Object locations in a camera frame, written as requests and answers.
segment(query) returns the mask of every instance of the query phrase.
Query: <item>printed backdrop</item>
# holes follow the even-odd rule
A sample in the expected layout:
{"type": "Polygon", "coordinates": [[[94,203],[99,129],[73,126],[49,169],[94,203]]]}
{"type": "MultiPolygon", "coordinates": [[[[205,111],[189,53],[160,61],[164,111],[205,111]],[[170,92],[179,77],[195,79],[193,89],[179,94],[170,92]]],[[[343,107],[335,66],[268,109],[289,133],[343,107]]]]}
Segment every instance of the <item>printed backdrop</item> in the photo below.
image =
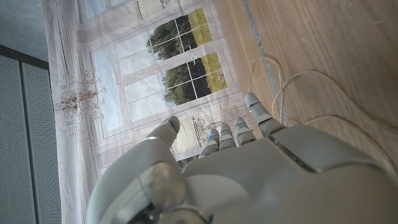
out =
{"type": "Polygon", "coordinates": [[[199,154],[210,129],[249,122],[213,1],[43,6],[63,223],[85,222],[101,174],[168,116],[181,122],[178,161],[199,154]]]}

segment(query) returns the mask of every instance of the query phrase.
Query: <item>white robotic arm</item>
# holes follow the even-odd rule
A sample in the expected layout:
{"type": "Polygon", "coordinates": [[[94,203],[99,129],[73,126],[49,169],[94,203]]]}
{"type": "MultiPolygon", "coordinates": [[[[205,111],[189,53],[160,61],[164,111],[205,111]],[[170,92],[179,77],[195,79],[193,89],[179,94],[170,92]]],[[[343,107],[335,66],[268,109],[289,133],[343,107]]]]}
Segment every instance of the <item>white robotic arm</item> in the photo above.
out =
{"type": "Polygon", "coordinates": [[[115,161],[91,194],[89,224],[398,223],[398,187],[376,161],[308,126],[285,128],[252,93],[239,147],[223,124],[181,173],[170,147],[176,117],[115,161]]]}

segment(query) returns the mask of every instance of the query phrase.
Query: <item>wooden floor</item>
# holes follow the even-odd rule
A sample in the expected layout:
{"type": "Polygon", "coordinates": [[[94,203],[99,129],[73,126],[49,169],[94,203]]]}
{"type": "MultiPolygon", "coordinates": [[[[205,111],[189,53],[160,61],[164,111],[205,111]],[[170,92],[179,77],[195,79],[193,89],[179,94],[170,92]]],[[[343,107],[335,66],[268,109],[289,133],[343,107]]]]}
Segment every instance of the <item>wooden floor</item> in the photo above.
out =
{"type": "MultiPolygon", "coordinates": [[[[261,55],[243,1],[215,4],[246,93],[261,55]]],[[[282,81],[306,70],[327,75],[305,72],[286,86],[289,123],[308,122],[397,172],[398,1],[247,1],[266,55],[283,68],[282,81]]],[[[277,67],[269,63],[279,89],[277,67]]],[[[251,90],[270,111],[275,94],[261,60],[251,90]]]]}

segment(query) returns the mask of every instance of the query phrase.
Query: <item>grey wall panel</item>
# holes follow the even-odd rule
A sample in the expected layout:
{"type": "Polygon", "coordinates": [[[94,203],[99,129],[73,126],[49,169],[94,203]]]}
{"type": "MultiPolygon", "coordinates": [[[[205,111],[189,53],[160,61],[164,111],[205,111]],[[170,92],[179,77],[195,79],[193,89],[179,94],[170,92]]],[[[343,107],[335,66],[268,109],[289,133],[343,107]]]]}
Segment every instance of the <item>grey wall panel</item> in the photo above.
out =
{"type": "Polygon", "coordinates": [[[19,63],[0,56],[0,223],[36,223],[19,63]]]}
{"type": "Polygon", "coordinates": [[[57,142],[47,70],[22,64],[40,223],[61,223],[57,142]]]}

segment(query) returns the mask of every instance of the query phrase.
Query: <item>thin wire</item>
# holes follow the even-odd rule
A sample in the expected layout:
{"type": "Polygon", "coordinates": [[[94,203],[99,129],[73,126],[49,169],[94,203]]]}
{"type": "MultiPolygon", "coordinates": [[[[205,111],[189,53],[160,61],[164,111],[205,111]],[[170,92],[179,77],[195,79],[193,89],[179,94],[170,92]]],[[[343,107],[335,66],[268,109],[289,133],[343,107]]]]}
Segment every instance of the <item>thin wire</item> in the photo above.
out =
{"type": "MultiPolygon", "coordinates": [[[[331,82],[332,84],[334,84],[335,86],[337,86],[337,88],[340,90],[340,92],[342,92],[342,95],[344,98],[346,98],[346,100],[348,100],[352,105],[354,105],[354,107],[357,110],[360,110],[365,117],[369,118],[372,121],[375,121],[377,124],[380,124],[383,128],[385,128],[386,130],[392,132],[392,133],[398,133],[398,128],[395,127],[394,125],[390,124],[390,122],[388,122],[387,120],[383,119],[383,118],[379,118],[376,116],[373,116],[371,114],[369,114],[368,112],[366,112],[364,109],[362,109],[362,107],[360,107],[353,99],[351,99],[349,97],[349,95],[347,94],[347,92],[344,91],[344,89],[342,89],[342,87],[339,86],[339,84],[334,81],[334,79],[332,79],[331,77],[329,77],[327,74],[323,73],[323,72],[319,72],[318,70],[305,70],[302,71],[294,76],[292,76],[291,78],[287,79],[285,82],[283,82],[282,80],[284,79],[284,71],[282,66],[280,65],[279,61],[276,60],[274,57],[271,56],[262,56],[259,57],[255,60],[253,60],[252,62],[252,70],[249,76],[249,91],[251,91],[251,78],[252,75],[254,73],[254,66],[256,64],[256,62],[263,58],[264,60],[268,61],[268,62],[272,62],[278,70],[278,76],[279,76],[279,85],[280,85],[280,90],[279,92],[276,94],[276,96],[274,97],[274,99],[272,100],[272,106],[271,106],[271,113],[272,116],[275,117],[274,115],[274,105],[276,102],[276,99],[278,99],[278,97],[280,96],[280,108],[278,108],[278,112],[279,112],[279,121],[282,121],[282,110],[283,110],[283,106],[284,106],[284,91],[285,89],[288,87],[289,84],[291,84],[294,80],[296,80],[298,77],[302,77],[304,75],[308,75],[308,74],[312,74],[312,75],[320,75],[321,77],[326,78],[329,82],[331,82]]],[[[348,123],[350,126],[354,127],[354,129],[358,130],[360,133],[362,133],[374,146],[376,146],[377,148],[379,148],[379,150],[382,152],[382,154],[385,154],[386,156],[386,163],[384,163],[386,169],[390,172],[394,171],[395,175],[398,174],[398,169],[395,166],[395,164],[393,163],[393,160],[391,159],[390,155],[387,153],[387,151],[369,134],[367,133],[364,129],[360,128],[358,125],[356,125],[355,123],[353,123],[352,121],[348,120],[347,118],[337,115],[337,114],[327,114],[327,115],[321,115],[321,116],[317,116],[313,119],[308,120],[307,122],[305,122],[305,124],[310,124],[314,121],[317,121],[319,119],[324,119],[324,118],[336,118],[336,119],[340,119],[346,123],[348,123]]]]}
{"type": "MultiPolygon", "coordinates": [[[[282,66],[280,65],[280,63],[279,63],[275,58],[273,58],[273,57],[271,57],[271,56],[259,57],[259,58],[255,59],[255,60],[253,61],[253,63],[252,63],[252,68],[253,68],[255,62],[257,62],[260,58],[264,58],[264,59],[266,59],[266,60],[268,60],[268,61],[274,63],[274,64],[277,66],[277,68],[278,68],[279,80],[282,80],[282,79],[283,79],[283,77],[284,77],[284,72],[283,72],[282,66]]],[[[253,70],[254,70],[254,69],[252,69],[252,72],[250,73],[250,77],[249,77],[249,91],[251,91],[250,86],[251,86],[251,76],[252,76],[252,74],[253,74],[253,70]]],[[[369,119],[372,120],[372,121],[375,121],[375,122],[379,123],[380,125],[384,126],[384,128],[388,129],[389,131],[391,131],[391,132],[393,132],[393,133],[398,133],[398,128],[397,128],[397,127],[395,127],[394,125],[390,124],[390,122],[388,122],[387,120],[385,120],[385,119],[383,119],[383,118],[376,117],[376,116],[371,115],[371,114],[369,114],[368,112],[366,112],[364,109],[362,109],[362,107],[360,107],[353,99],[351,99],[351,98],[348,96],[347,92],[345,92],[344,89],[342,89],[342,87],[340,87],[339,84],[338,84],[336,81],[334,81],[334,79],[330,78],[327,74],[325,74],[325,73],[323,73],[323,72],[319,72],[318,70],[305,70],[305,71],[302,71],[302,72],[300,72],[300,73],[298,73],[298,74],[292,76],[292,77],[289,78],[288,80],[286,80],[286,82],[284,82],[283,85],[280,86],[279,92],[276,94],[274,100],[272,101],[271,113],[272,113],[272,116],[273,116],[273,117],[275,117],[275,116],[274,116],[274,105],[275,105],[276,99],[277,99],[279,96],[281,96],[281,103],[280,103],[280,105],[281,105],[281,108],[283,108],[283,106],[284,106],[284,91],[285,91],[285,89],[286,89],[295,79],[297,79],[298,77],[304,76],[304,75],[320,75],[321,77],[326,78],[329,82],[332,82],[332,84],[334,84],[335,86],[337,86],[337,88],[339,89],[339,91],[342,92],[343,97],[346,98],[346,100],[348,100],[352,105],[354,105],[354,107],[355,107],[357,110],[360,110],[367,118],[369,118],[369,119]]],[[[279,121],[282,121],[282,113],[281,113],[282,110],[278,108],[278,111],[279,111],[279,114],[280,114],[279,121]]]]}

